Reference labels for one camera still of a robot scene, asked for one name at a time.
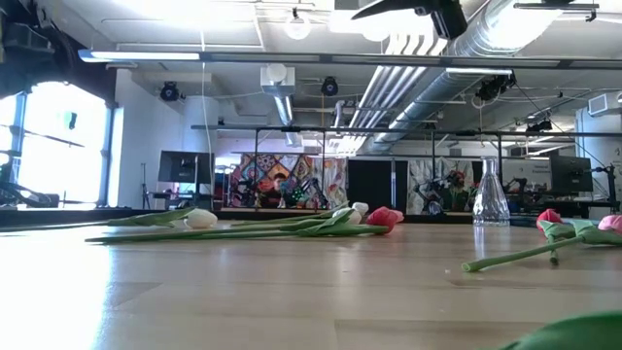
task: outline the ceiling light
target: ceiling light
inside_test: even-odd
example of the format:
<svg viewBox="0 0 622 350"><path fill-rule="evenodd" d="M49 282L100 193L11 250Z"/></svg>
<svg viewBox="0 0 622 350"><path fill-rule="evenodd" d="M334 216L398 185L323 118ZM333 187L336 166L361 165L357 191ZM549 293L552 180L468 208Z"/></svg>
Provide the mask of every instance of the ceiling light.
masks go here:
<svg viewBox="0 0 622 350"><path fill-rule="evenodd" d="M389 32L386 30L366 30L363 32L363 37L372 42L382 42L389 38Z"/></svg>
<svg viewBox="0 0 622 350"><path fill-rule="evenodd" d="M141 17L158 18L186 27L222 27L227 22L252 21L250 3L205 0L115 0Z"/></svg>
<svg viewBox="0 0 622 350"><path fill-rule="evenodd" d="M569 4L558 1L559 4L549 3L516 3L514 9L517 10L564 10L564 11L591 11L601 7L599 4Z"/></svg>
<svg viewBox="0 0 622 350"><path fill-rule="evenodd" d="M84 62L200 59L198 52L92 52L79 50L78 55Z"/></svg>
<svg viewBox="0 0 622 350"><path fill-rule="evenodd" d="M369 41L382 41L391 33L432 34L430 16L418 17L412 10L392 11L352 20L357 11L337 10L330 13L328 30L339 34L362 34Z"/></svg>
<svg viewBox="0 0 622 350"><path fill-rule="evenodd" d="M285 22L285 33L294 40L302 40L311 33L311 21L306 14L298 14L294 10L294 16Z"/></svg>
<svg viewBox="0 0 622 350"><path fill-rule="evenodd" d="M459 74L484 74L484 75L511 75L511 69L493 69L493 68L452 68L445 69L447 73Z"/></svg>

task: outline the glass vase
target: glass vase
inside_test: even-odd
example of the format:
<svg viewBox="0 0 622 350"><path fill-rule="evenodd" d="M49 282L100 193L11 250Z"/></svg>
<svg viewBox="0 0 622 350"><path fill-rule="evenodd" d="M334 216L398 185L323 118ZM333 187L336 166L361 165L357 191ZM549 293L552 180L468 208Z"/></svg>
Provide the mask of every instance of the glass vase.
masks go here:
<svg viewBox="0 0 622 350"><path fill-rule="evenodd" d="M479 227L509 226L509 209L497 176L497 160L482 157L483 174L473 203L473 224Z"/></svg>

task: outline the mural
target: mural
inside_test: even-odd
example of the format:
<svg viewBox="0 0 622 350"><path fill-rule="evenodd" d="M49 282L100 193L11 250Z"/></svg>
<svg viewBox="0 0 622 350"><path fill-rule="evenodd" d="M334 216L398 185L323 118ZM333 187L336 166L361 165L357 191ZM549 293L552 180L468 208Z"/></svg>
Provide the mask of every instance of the mural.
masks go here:
<svg viewBox="0 0 622 350"><path fill-rule="evenodd" d="M433 198L444 211L468 212L475 193L471 161L438 158L434 182L431 159L408 162L408 215L429 214L434 210L424 197Z"/></svg>
<svg viewBox="0 0 622 350"><path fill-rule="evenodd" d="M231 173L230 207L331 208L347 200L345 158L243 154Z"/></svg>

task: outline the window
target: window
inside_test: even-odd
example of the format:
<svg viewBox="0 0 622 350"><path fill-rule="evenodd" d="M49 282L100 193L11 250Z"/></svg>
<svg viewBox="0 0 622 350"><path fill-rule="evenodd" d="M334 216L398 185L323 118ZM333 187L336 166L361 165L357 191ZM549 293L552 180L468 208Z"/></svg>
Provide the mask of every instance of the window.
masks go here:
<svg viewBox="0 0 622 350"><path fill-rule="evenodd" d="M60 200L98 202L109 119L104 100L78 87L34 87L26 100L19 184Z"/></svg>
<svg viewBox="0 0 622 350"><path fill-rule="evenodd" d="M9 130L9 125L12 125L16 117L17 98L15 96L5 97L0 99L0 151L9 151L13 137ZM9 161L9 156L4 153L0 153L0 164L5 164Z"/></svg>

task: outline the wall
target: wall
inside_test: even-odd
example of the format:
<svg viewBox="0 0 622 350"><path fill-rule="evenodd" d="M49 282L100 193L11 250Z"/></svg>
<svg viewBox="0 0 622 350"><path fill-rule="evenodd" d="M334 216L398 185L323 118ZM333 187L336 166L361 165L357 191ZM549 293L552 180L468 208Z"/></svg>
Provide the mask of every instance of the wall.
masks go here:
<svg viewBox="0 0 622 350"><path fill-rule="evenodd" d="M587 108L576 111L577 132L620 132L622 131L622 116L619 111L610 111L610 114L600 117L592 117L587 112ZM598 166L607 166L613 164L615 166L615 192L617 199L622 198L622 141L619 138L611 137L577 137L581 147L576 147L576 155L582 158L590 158L592 160L592 168ZM608 196L608 179L605 173L592 173L595 180L594 195ZM590 219L599 220L603 216L609 214L608 208L592 208L590 209Z"/></svg>
<svg viewBox="0 0 622 350"><path fill-rule="evenodd" d="M255 139L250 138L221 138L216 146L216 165L239 164L240 155L237 153L253 153ZM259 145L259 152L264 153L302 153L302 147L287 147L284 139L265 139Z"/></svg>
<svg viewBox="0 0 622 350"><path fill-rule="evenodd" d="M116 117L113 133L111 168L118 172L111 171L110 205L142 208L141 163L147 190L156 191L160 151L182 149L183 117L136 84L128 70L118 71L116 100L122 116Z"/></svg>

